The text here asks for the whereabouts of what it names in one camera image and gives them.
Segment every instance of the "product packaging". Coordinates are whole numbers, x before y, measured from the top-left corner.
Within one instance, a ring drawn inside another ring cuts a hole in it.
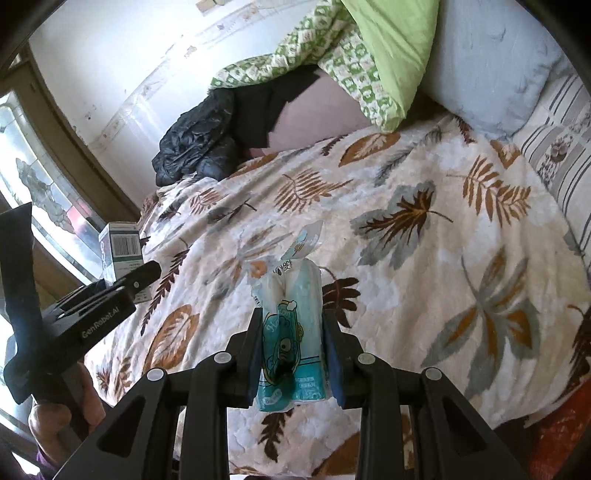
[[[132,270],[144,265],[137,225],[132,222],[109,222],[99,235],[103,278],[111,286]],[[152,299],[150,289],[139,292],[134,303]]]
[[[263,366],[256,401],[262,411],[328,398],[322,349],[322,283],[306,256],[318,246],[322,221],[306,225],[252,288],[263,309]]]

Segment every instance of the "pillowcase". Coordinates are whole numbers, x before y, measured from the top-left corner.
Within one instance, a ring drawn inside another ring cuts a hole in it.
[[[308,147],[371,125],[359,102],[330,75],[320,69],[315,74],[318,80],[283,107],[263,154]]]
[[[530,117],[552,72],[573,72],[515,0],[441,0],[422,89],[472,128],[503,140]]]
[[[591,97],[581,78],[549,82],[513,142],[562,209],[591,284]]]

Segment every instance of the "barcode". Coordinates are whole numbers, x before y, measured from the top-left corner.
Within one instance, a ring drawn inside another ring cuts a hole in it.
[[[113,258],[138,257],[142,254],[138,235],[112,235]]]

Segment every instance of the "light blue pillow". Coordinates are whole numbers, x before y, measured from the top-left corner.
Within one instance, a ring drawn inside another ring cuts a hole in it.
[[[490,139],[530,117],[549,76],[573,71],[548,31],[515,0],[441,0],[422,90]]]

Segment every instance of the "plastic bag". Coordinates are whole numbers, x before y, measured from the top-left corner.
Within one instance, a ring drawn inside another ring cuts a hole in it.
[[[320,269],[305,258],[318,246],[322,221],[306,225],[280,264],[252,289],[263,309],[263,366],[256,395],[262,411],[325,400]]]

